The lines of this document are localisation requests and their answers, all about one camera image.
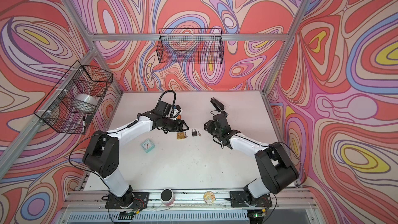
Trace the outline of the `brass padlock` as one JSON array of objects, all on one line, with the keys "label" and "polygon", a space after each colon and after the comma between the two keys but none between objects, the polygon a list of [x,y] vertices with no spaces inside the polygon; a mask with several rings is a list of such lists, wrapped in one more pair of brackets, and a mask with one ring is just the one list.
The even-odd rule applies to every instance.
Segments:
[{"label": "brass padlock", "polygon": [[187,138],[186,132],[178,132],[176,136],[177,136],[177,140],[183,140],[183,139]]}]

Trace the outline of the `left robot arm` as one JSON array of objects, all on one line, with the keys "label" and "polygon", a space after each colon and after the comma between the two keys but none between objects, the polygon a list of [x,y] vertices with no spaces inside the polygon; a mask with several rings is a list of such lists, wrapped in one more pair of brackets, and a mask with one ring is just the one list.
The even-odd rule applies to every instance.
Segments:
[{"label": "left robot arm", "polygon": [[186,132],[189,126],[178,116],[181,107],[176,104],[176,92],[164,91],[153,110],[137,114],[132,123],[114,130],[96,131],[90,139],[83,157],[83,163],[98,174],[109,189],[109,196],[114,198],[121,208],[133,205],[135,196],[132,187],[126,182],[119,170],[120,148],[142,134],[153,130]]}]

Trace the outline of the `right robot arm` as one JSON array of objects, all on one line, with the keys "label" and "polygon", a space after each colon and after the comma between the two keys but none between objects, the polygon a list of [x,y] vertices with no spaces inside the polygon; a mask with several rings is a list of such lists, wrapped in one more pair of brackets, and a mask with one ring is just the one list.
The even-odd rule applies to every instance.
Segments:
[{"label": "right robot arm", "polygon": [[299,178],[299,172],[281,142],[268,144],[247,138],[231,128],[227,115],[226,112],[214,115],[204,123],[204,130],[222,148],[237,150],[255,158],[260,177],[244,187],[248,198],[276,195]]}]

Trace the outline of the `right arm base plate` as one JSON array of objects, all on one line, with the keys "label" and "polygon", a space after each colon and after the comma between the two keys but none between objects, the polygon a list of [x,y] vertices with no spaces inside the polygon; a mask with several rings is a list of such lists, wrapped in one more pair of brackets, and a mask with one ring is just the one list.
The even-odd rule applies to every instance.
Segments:
[{"label": "right arm base plate", "polygon": [[270,208],[273,206],[270,195],[263,195],[255,198],[249,192],[239,190],[230,191],[230,196],[226,198],[232,207],[263,207]]}]

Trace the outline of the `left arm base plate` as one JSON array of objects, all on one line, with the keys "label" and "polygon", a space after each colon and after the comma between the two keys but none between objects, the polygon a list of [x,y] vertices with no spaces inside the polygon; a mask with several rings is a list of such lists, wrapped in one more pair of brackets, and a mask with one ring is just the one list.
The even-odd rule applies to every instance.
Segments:
[{"label": "left arm base plate", "polygon": [[149,192],[133,192],[128,190],[122,197],[116,197],[111,192],[108,193],[105,208],[106,209],[136,209],[147,208]]}]

